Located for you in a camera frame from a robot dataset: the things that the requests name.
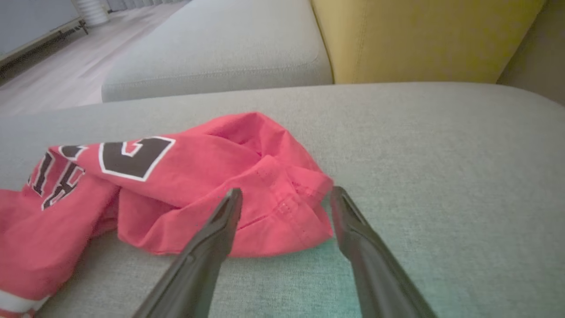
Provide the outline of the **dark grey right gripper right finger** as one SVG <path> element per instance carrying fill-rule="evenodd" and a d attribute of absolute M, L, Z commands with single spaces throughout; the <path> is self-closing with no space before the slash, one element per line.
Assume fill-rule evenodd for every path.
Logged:
<path fill-rule="evenodd" d="M 349 260 L 364 318 L 434 318 L 436 314 L 343 187 L 331 190 L 331 217 Z"/>

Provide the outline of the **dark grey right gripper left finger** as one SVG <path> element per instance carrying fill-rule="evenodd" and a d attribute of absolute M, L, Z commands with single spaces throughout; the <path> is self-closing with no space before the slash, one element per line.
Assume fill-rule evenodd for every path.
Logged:
<path fill-rule="evenodd" d="M 135 318 L 206 318 L 222 263 L 234 245 L 243 195 L 230 189 L 163 274 Z"/>

